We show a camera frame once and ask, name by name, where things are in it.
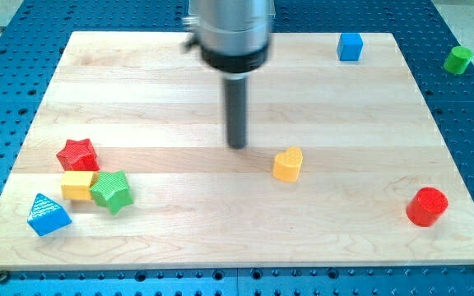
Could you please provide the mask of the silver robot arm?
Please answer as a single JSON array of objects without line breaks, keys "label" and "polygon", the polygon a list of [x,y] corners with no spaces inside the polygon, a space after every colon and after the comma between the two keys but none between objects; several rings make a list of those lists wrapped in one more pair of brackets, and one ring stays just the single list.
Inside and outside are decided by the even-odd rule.
[{"label": "silver robot arm", "polygon": [[268,59],[275,5],[272,0],[191,0],[183,24],[191,36],[185,52],[221,72],[227,145],[247,145],[248,78]]}]

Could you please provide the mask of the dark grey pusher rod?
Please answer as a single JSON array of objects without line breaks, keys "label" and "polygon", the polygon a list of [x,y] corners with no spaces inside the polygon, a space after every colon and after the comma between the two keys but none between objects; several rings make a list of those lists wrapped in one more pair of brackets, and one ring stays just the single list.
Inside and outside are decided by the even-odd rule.
[{"label": "dark grey pusher rod", "polygon": [[247,144],[247,79],[224,78],[223,86],[227,144],[241,149]]}]

